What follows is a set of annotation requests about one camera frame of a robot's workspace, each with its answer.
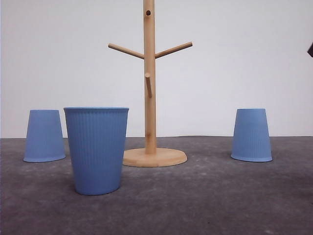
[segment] wooden pole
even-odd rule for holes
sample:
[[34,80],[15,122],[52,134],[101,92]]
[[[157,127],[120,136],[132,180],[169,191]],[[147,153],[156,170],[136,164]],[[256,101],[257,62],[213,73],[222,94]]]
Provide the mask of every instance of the wooden pole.
[[145,86],[145,152],[154,154],[157,150],[156,125],[156,44],[155,44],[155,1],[143,1],[143,32],[145,74],[150,75],[151,93]]

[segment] white backdrop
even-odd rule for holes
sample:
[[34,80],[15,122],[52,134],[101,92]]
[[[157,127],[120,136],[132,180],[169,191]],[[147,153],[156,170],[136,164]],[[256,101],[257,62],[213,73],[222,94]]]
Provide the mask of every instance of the white backdrop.
[[[271,136],[313,135],[313,0],[156,0],[157,135],[232,136],[237,108],[266,108]],[[1,137],[30,109],[129,107],[144,136],[142,0],[2,0]]]

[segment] blue paper cup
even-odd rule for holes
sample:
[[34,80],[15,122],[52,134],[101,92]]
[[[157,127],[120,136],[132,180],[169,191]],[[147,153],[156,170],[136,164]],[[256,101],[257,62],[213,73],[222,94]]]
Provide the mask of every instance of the blue paper cup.
[[231,157],[247,162],[272,161],[265,109],[238,109]]
[[65,158],[59,110],[29,112],[25,162],[50,162]]
[[128,108],[64,108],[75,189],[100,195],[120,186]]

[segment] wooden hook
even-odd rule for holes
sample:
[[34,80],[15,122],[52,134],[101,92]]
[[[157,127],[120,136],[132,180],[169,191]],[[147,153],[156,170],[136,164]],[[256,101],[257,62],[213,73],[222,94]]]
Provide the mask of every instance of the wooden hook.
[[126,53],[126,54],[129,54],[129,55],[132,55],[132,56],[135,56],[135,57],[138,57],[140,59],[144,59],[145,56],[139,52],[136,52],[136,51],[133,51],[133,50],[129,50],[127,48],[124,48],[124,47],[120,47],[118,45],[115,45],[115,44],[112,44],[112,43],[109,43],[108,45],[109,48],[112,48],[114,50],[118,50],[120,52],[123,52],[123,53]]
[[150,81],[150,74],[147,72],[145,73],[145,79],[147,84],[147,91],[148,91],[148,97],[152,97],[152,90],[151,90],[151,81]]
[[162,57],[162,56],[164,56],[164,55],[168,55],[168,54],[171,54],[171,53],[173,53],[173,52],[186,49],[186,48],[188,48],[188,47],[192,47],[192,42],[188,42],[188,43],[179,45],[179,46],[177,46],[177,47],[173,47],[173,48],[164,50],[164,51],[162,51],[162,52],[159,52],[159,53],[156,54],[156,59],[157,59],[157,58],[160,58],[160,57]]

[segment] black object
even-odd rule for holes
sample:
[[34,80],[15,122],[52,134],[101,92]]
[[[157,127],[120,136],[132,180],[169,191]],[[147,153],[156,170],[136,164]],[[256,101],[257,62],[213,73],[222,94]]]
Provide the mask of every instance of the black object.
[[308,54],[313,57],[313,44],[311,45],[310,49],[308,50]]

